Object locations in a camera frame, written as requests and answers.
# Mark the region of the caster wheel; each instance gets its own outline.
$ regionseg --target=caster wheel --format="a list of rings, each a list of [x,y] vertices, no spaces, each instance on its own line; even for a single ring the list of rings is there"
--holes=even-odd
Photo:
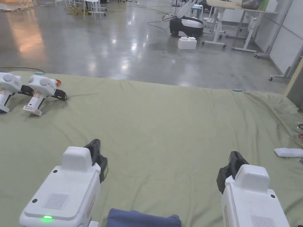
[[[172,37],[177,37],[177,32],[176,31],[171,31],[171,36]]]

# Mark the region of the ventilation grille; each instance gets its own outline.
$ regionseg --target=ventilation grille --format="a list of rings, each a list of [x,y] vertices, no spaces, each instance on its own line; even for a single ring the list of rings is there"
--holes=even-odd
[[[251,215],[251,220],[254,227],[275,227],[274,221],[271,218]]]
[[[51,194],[44,208],[62,210],[68,197],[68,194]]]

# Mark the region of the plastic bag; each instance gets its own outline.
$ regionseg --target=plastic bag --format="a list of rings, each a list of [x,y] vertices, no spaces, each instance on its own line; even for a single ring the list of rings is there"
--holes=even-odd
[[[242,0],[242,8],[257,10],[264,0]]]

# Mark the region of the wrinkled cloth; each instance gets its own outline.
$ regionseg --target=wrinkled cloth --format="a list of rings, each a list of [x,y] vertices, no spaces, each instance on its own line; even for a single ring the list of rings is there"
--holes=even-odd
[[[26,84],[33,72],[14,72]],[[105,227],[111,208],[169,217],[183,227],[222,227],[216,179],[238,151],[263,166],[290,226],[303,223],[303,165],[275,148],[302,148],[303,114],[284,95],[45,74],[67,101],[47,97],[40,117],[15,94],[0,115],[1,227],[18,218],[68,146],[101,141],[108,174],[92,220]]]
[[[177,215],[164,218],[113,208],[108,213],[106,227],[181,227],[181,221]]]

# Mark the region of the orange object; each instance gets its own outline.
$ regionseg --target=orange object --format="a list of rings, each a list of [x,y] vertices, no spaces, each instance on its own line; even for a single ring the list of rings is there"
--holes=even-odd
[[[57,83],[56,83],[56,86],[59,87],[61,85],[61,81],[60,80],[56,80]]]

